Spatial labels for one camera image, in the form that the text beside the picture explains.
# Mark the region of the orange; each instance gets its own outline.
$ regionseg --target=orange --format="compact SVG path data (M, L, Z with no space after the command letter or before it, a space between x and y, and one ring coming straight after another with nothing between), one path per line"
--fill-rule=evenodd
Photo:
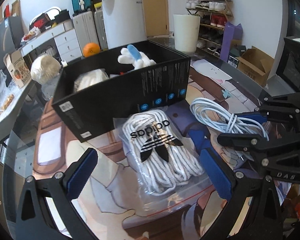
M100 52L100 46L96 43L88 43L83 48L83 55L85 57L90 57L96 55Z

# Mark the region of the open black box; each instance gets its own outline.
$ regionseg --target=open black box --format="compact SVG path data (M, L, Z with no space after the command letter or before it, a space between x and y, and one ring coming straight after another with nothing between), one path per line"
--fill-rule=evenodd
M71 132L87 141L114 129L113 118L128 117L186 98L190 57L157 44L141 41L133 44L157 64L138 70L117 61L120 50L110 49L65 67L61 73L52 107ZM73 93L79 75L105 69L111 78Z

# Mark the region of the adidas shoelace package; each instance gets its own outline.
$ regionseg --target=adidas shoelace package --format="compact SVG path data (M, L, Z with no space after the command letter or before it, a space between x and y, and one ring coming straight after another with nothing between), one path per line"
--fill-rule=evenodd
M153 109L114 119L129 165L138 174L146 215L174 212L210 186L199 155L164 111Z

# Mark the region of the silver suitcase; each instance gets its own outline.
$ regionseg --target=silver suitcase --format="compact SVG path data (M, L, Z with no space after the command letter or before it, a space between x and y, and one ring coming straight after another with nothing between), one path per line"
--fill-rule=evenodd
M105 29L105 23L103 21L103 12L102 8L96 9L94 12L94 22L96 24L97 29L97 35L99 38L100 48L101 49L107 49L108 43L107 43L107 36L106 36L106 29Z
M90 42L99 45L92 11L84 12L75 16L73 18L73 24L82 53L84 46Z

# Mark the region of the white cable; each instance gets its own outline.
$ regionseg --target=white cable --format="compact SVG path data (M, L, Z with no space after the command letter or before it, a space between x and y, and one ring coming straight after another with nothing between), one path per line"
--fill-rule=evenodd
M190 110L200 123L221 133L261 134L267 141L269 140L267 132L260 123L250 118L238 117L237 115L230 114L226 109L210 99L196 98L191 103ZM216 112L226 120L226 123L211 120L207 111Z
M138 163L144 183L153 195L164 195L174 190L176 186L187 184L191 176L200 176L204 173L199 161L184 146L167 144L178 139L170 125L167 115L161 110L154 109L132 115L122 127L123 133L129 141L131 154ZM148 133L145 132L143 136L136 136L135 138L137 131L145 131L145 129ZM148 159L142 162L140 152L147 144L153 147L152 153ZM158 145L166 147L169 162L163 160L156 152L154 146Z

